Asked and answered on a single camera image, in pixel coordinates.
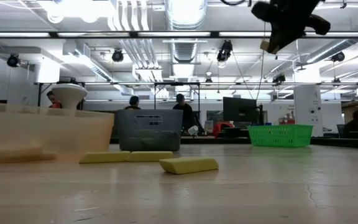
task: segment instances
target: white pillar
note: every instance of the white pillar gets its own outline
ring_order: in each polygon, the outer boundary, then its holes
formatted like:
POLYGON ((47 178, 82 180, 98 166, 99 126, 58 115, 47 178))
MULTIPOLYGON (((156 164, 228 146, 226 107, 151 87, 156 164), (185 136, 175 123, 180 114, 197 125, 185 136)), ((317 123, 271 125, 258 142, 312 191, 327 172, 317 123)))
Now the white pillar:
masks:
MULTIPOLYGON (((307 67, 306 70, 296 71, 293 79, 295 82, 319 83, 321 81, 319 68, 307 67)), ((294 100, 296 123, 313 125, 312 136, 323 136, 320 86, 296 86, 294 88, 294 100)))

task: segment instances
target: wall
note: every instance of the wall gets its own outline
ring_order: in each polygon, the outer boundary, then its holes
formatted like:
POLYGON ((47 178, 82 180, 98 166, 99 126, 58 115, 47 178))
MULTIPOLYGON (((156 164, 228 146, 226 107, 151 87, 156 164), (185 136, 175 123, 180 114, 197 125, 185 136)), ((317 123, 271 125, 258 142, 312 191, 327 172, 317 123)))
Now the wall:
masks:
MULTIPOLYGON (((288 101, 273 101, 261 102, 264 106, 264 111, 267 111, 267 119, 269 122, 278 124, 278 119, 293 110, 293 102, 288 101)), ((194 111, 198 110, 198 102, 192 101, 189 104, 194 111)), ((115 111, 121 110, 128 105, 126 101, 117 102, 85 102, 85 110, 93 111, 115 111)), ((142 109, 154 109, 154 102, 140 101, 139 105, 142 109)), ((157 109, 170 110, 175 106, 175 102, 157 102, 157 109)), ((222 111, 222 101, 201 102, 200 123, 205 124, 207 111, 222 111)), ((323 126, 332 131, 337 132, 337 124, 343 124, 342 110, 340 102, 322 102, 321 111, 323 112, 323 126)))
POLYGON ((0 100, 15 105, 37 105, 38 88, 34 73, 24 68, 11 68, 0 59, 0 100))

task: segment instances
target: chair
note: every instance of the chair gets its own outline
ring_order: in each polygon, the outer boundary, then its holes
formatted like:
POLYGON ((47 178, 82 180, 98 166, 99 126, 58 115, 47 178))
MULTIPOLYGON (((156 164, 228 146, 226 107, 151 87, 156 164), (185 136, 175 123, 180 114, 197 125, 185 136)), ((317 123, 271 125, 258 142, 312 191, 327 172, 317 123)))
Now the chair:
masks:
POLYGON ((339 138, 345 138, 344 137, 345 124, 337 124, 336 126, 338 128, 339 138))

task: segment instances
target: table surface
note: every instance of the table surface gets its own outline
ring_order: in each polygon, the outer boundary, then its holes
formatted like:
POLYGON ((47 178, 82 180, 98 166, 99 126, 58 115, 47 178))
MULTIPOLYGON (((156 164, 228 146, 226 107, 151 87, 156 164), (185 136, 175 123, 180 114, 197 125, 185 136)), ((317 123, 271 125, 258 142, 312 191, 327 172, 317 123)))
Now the table surface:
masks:
POLYGON ((0 223, 358 223, 358 149, 182 145, 175 156, 213 157, 219 170, 0 165, 0 223))

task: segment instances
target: ceiling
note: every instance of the ceiling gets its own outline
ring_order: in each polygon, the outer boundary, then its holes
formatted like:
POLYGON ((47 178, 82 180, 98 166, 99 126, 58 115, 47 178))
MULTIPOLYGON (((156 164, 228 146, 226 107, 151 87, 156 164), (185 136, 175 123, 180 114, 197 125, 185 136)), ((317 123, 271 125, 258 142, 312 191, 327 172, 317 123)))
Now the ceiling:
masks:
MULTIPOLYGON (((348 6, 340 9, 342 1, 327 0, 323 5, 317 8, 314 13, 325 18, 331 23, 331 31, 349 31, 357 29, 358 26, 358 2, 347 1, 348 6)), ((107 23, 109 15, 110 1, 94 1, 94 9, 100 11, 100 18, 94 23, 86 23, 79 17, 66 17, 58 24, 52 24, 47 19, 45 9, 39 9, 40 4, 37 1, 26 1, 28 7, 36 9, 28 10, 18 7, 24 7, 18 1, 0 1, 0 31, 91 31, 91 30, 110 30, 107 23)), ((163 0, 148 0, 148 23, 151 30, 167 30, 163 0)), ((208 1, 206 19, 203 30, 257 30, 269 31, 270 24, 264 24, 256 19, 251 13, 250 8, 226 7, 218 0, 208 1)), ((270 73, 286 60, 296 62, 297 55, 307 57, 321 47, 329 44, 332 39, 302 39, 294 42, 281 50, 277 58, 275 55, 263 54, 259 49, 261 39, 233 39, 234 55, 229 58, 224 68, 218 69, 218 63, 215 60, 217 49, 223 43, 222 39, 208 39, 206 43, 199 44, 196 65, 193 76, 189 81, 199 80, 201 82, 206 78, 206 72, 212 73, 213 82, 235 82, 240 80, 241 74, 250 82, 271 81, 271 78, 277 74, 277 71, 270 73)), ((67 56, 64 55, 62 46, 64 40, 20 40, 20 39, 0 39, 0 45, 3 47, 39 47, 50 53, 58 61, 67 62, 67 56)), ((91 49, 91 57, 108 71, 113 78, 122 82, 134 82, 132 73, 132 61, 124 54, 124 61, 113 63, 111 55, 115 48, 121 48, 117 39, 77 39, 77 45, 87 44, 91 49)), ((153 39, 152 45, 162 67, 163 78, 175 78, 172 72, 172 57, 170 54, 170 44, 164 44, 162 39, 153 39)), ((334 75, 340 76, 349 72, 358 71, 358 43, 343 50, 346 59, 343 62, 336 63, 333 69, 333 63, 322 61, 313 66, 318 66, 322 81, 334 79, 334 75)), ((292 80, 293 69, 281 71, 284 72, 287 81, 292 80)), ((85 82, 95 82, 95 74, 86 66, 71 63, 61 70, 61 75, 76 77, 77 80, 85 82)), ((358 82, 358 74, 350 77, 347 82, 358 82)))

